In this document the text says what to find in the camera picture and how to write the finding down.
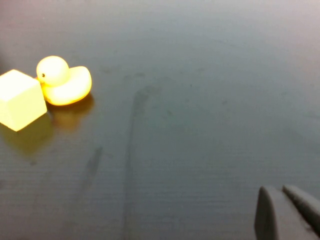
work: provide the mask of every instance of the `rubber duck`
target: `rubber duck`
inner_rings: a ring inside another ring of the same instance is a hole
[[[87,96],[92,87],[85,66],[69,68],[59,56],[47,56],[36,67],[36,79],[41,83],[44,99],[56,106],[73,104]]]

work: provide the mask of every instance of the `foam cube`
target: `foam cube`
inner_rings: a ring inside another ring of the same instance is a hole
[[[15,69],[0,76],[0,123],[17,132],[46,112],[36,79]]]

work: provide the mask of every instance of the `black tabletop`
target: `black tabletop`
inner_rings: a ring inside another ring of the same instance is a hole
[[[320,197],[320,3],[0,0],[0,70],[91,94],[0,126],[0,239],[254,239],[261,185]]]

